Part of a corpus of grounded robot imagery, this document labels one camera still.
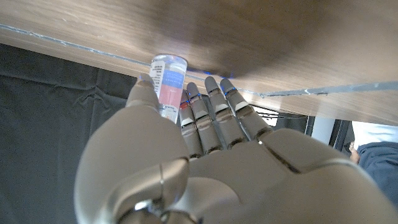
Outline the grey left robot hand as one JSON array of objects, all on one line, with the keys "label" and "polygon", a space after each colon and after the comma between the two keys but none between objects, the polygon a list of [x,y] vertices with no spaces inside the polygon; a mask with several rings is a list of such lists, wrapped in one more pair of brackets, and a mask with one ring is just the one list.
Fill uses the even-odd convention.
[{"label": "grey left robot hand", "polygon": [[78,165],[78,223],[396,223],[367,173],[291,129],[272,130],[228,80],[206,79],[227,149],[193,158],[161,117],[151,77],[90,137]]}]

